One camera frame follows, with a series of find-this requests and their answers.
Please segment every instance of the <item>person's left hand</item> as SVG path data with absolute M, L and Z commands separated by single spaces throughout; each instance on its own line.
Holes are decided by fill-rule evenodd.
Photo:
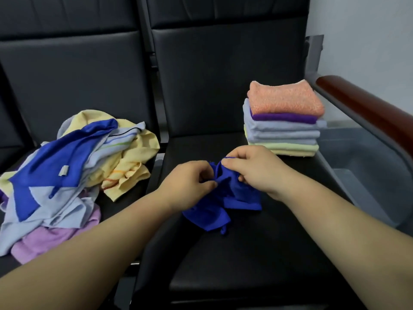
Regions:
M 190 161 L 179 164 L 157 189 L 173 212 L 193 207 L 202 197 L 217 187 L 214 171 L 207 161 Z

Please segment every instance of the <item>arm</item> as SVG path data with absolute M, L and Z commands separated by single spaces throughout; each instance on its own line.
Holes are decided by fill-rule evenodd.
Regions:
M 243 146 L 222 164 L 282 201 L 367 308 L 413 308 L 413 238 L 370 217 L 262 146 Z
M 206 161 L 178 165 L 153 193 L 0 279 L 4 309 L 96 309 L 156 229 L 216 187 Z

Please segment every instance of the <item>wall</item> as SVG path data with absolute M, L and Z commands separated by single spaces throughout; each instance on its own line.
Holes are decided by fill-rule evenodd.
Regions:
M 320 74 L 413 114 L 413 0 L 311 0 L 307 35 L 320 34 Z M 349 119 L 331 104 L 325 118 Z

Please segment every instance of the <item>green stripe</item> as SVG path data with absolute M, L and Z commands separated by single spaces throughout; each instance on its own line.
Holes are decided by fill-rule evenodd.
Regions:
M 116 143 L 114 145 L 110 145 L 110 146 L 106 146 L 106 147 L 101 147 L 99 148 L 97 151 L 102 150 L 102 149 L 106 149 L 106 148 L 110 148 L 110 147 L 114 147 L 114 146 L 121 146 L 121 145 L 130 145 L 131 142 L 130 141 L 126 141 L 125 143 Z

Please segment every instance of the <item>orange towel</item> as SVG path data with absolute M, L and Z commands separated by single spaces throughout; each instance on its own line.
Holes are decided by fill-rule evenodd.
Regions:
M 324 106 L 306 80 L 282 86 L 251 82 L 247 93 L 252 114 L 296 113 L 322 116 Z

